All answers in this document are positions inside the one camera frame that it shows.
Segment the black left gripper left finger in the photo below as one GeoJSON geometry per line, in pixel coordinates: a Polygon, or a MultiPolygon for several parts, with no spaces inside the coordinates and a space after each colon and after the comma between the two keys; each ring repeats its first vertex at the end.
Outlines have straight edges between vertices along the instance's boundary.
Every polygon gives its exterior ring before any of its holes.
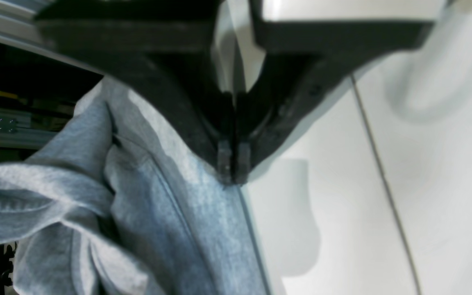
{"type": "Polygon", "coordinates": [[[233,176],[230,96],[210,74],[215,19],[37,19],[45,44],[145,98],[225,185],[233,176]]]}

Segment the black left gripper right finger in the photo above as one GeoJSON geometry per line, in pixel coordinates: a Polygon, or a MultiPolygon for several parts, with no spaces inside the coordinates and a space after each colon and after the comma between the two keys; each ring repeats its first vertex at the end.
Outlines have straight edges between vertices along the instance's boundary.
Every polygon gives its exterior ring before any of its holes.
{"type": "Polygon", "coordinates": [[[266,57],[255,84],[237,98],[234,183],[246,183],[348,75],[386,54],[420,48],[433,26],[432,20],[257,22],[255,41],[266,57]]]}

